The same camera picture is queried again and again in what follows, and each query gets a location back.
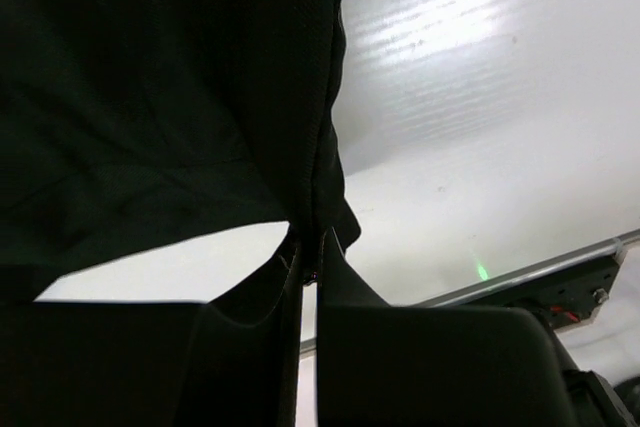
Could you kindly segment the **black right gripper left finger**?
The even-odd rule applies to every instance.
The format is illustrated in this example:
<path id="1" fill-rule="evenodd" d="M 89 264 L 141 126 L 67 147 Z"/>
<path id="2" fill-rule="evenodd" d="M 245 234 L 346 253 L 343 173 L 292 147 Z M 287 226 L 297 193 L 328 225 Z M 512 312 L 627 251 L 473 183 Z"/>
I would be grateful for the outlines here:
<path id="1" fill-rule="evenodd" d="M 208 303 L 40 302 L 36 275 L 1 271 L 3 425 L 294 424 L 294 239 Z"/>

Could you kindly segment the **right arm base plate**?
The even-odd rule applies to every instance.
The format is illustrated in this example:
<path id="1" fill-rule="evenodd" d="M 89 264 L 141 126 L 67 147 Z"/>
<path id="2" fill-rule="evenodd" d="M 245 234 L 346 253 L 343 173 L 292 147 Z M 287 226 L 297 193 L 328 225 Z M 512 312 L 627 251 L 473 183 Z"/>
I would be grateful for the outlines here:
<path id="1" fill-rule="evenodd" d="M 579 325 L 609 300 L 619 270 L 615 255 L 594 258 L 514 287 L 500 304 L 537 314 L 553 330 Z"/>

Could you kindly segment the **black skirt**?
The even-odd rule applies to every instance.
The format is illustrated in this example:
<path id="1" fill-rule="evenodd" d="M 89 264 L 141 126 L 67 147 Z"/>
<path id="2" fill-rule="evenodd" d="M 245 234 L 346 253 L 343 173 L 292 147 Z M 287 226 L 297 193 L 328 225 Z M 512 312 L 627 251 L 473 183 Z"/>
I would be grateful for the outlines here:
<path id="1" fill-rule="evenodd" d="M 341 0 L 1 0 L 1 299 L 285 221 L 360 234 L 331 110 Z"/>

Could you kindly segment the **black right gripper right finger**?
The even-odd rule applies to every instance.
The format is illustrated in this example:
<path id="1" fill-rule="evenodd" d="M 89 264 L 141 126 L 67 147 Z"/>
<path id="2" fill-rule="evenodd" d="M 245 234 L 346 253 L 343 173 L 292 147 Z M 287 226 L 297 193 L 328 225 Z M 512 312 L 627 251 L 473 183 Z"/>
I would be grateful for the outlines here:
<path id="1" fill-rule="evenodd" d="M 322 426 L 571 426 L 553 344 L 522 309 L 393 307 L 323 236 L 316 382 Z"/>

